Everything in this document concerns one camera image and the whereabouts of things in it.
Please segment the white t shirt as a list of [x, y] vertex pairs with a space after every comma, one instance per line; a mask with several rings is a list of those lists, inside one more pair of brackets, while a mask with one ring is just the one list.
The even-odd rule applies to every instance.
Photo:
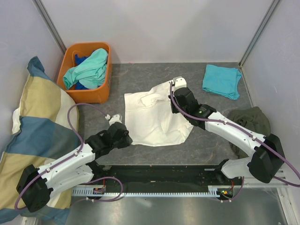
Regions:
[[193, 125], [172, 113], [169, 88], [165, 82], [146, 92], [124, 94], [125, 126], [133, 145], [178, 145], [188, 138]]

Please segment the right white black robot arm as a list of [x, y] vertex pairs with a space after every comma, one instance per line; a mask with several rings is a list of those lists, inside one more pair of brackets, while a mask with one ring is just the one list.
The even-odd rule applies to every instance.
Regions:
[[253, 176], [270, 183], [284, 163], [285, 155], [279, 137], [248, 130], [224, 117], [213, 107], [199, 104], [187, 87], [170, 90], [173, 113], [181, 113], [193, 126], [217, 134], [246, 153], [247, 157], [223, 160], [215, 172], [215, 180], [226, 184], [240, 176]]

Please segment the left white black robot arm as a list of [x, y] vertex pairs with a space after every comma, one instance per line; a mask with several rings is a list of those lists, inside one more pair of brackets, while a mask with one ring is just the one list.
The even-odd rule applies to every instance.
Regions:
[[83, 145], [46, 165], [24, 168], [17, 184], [18, 200], [33, 213], [42, 209], [57, 194], [81, 183], [99, 184], [103, 173], [90, 165], [113, 149], [130, 146], [126, 126], [115, 122], [107, 130], [90, 136]]

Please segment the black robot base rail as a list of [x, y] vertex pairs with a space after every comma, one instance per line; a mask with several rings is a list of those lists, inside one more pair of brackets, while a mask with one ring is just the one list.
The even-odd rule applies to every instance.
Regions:
[[93, 168], [94, 179], [111, 176], [129, 190], [204, 190], [207, 186], [235, 187], [239, 178], [229, 179], [216, 165], [100, 165]]

